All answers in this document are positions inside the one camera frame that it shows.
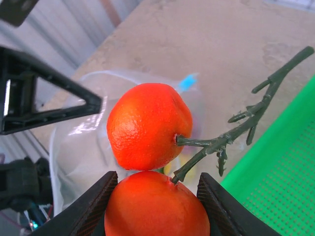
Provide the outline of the clear zip-top plastic bag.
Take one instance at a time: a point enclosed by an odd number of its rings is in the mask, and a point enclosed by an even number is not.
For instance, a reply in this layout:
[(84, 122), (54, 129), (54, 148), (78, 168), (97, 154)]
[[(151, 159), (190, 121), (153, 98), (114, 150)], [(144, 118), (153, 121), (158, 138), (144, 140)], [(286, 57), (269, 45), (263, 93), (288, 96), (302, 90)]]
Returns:
[[(51, 135), (49, 167), (55, 214), (70, 206), (108, 171), (116, 171), (119, 179), (130, 175), (116, 162), (106, 132), (109, 113), (120, 97), (143, 83), (163, 83), (176, 90), (182, 79), (171, 80), (123, 69), (95, 71), (80, 79), (79, 84), (99, 95), (103, 103), (100, 113), (60, 122)], [(192, 113), (191, 136), (198, 139), (204, 123), (198, 78), (191, 89), (179, 94)]]

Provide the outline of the green perforated plastic basket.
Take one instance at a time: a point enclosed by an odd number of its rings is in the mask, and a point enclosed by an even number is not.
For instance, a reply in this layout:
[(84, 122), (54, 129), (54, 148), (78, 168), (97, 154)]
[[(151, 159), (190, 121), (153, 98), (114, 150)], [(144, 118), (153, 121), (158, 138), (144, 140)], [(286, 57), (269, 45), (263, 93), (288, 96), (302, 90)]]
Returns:
[(315, 236), (315, 75), (221, 185), (282, 236)]

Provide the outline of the orange tangerines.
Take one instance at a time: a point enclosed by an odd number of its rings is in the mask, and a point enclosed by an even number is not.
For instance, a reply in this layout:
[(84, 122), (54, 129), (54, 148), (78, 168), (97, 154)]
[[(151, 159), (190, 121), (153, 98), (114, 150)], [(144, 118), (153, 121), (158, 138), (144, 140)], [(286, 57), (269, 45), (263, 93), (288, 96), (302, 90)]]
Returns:
[[(106, 236), (210, 236), (203, 204), (183, 181), (204, 157), (215, 153), (224, 172), (226, 147), (243, 133), (252, 143), (264, 115), (286, 75), (314, 53), (310, 46), (273, 73), (252, 92), (266, 88), (261, 101), (234, 115), (240, 124), (210, 139), (193, 139), (192, 115), (181, 96), (169, 85), (145, 83), (127, 91), (107, 121), (107, 135), (118, 164), (134, 174), (122, 180), (110, 196), (104, 217)], [(181, 168), (173, 177), (163, 168), (176, 157)]]

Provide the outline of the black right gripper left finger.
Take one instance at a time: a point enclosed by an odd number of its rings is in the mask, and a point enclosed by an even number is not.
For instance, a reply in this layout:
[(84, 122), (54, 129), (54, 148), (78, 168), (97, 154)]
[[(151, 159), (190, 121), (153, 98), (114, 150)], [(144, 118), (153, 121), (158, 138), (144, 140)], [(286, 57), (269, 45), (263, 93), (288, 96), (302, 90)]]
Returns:
[(107, 172), (68, 208), (29, 236), (106, 236), (104, 213), (117, 184), (117, 173)]

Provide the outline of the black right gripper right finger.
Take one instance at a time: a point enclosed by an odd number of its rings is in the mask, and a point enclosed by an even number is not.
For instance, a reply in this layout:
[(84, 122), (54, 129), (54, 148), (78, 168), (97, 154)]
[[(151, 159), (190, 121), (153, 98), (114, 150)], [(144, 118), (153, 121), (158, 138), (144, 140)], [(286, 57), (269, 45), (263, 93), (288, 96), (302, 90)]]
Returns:
[(254, 216), (208, 173), (200, 175), (197, 198), (210, 222), (210, 236), (281, 236)]

